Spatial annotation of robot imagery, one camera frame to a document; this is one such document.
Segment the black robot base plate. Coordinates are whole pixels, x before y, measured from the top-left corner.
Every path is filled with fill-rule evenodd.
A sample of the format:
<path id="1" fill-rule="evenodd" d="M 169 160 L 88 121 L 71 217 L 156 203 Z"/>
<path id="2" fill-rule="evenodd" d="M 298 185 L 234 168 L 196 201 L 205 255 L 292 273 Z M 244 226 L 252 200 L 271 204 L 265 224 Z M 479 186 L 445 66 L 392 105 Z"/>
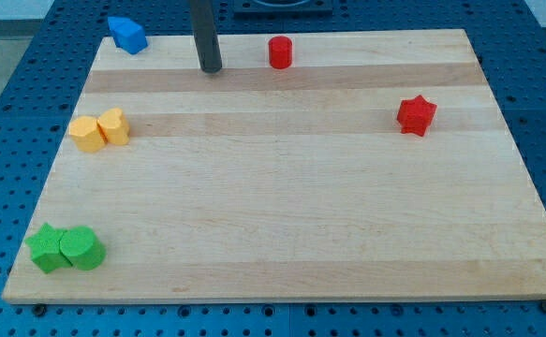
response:
<path id="1" fill-rule="evenodd" d="M 232 0 L 233 14 L 281 15 L 281 14 L 330 14 L 333 0 Z"/>

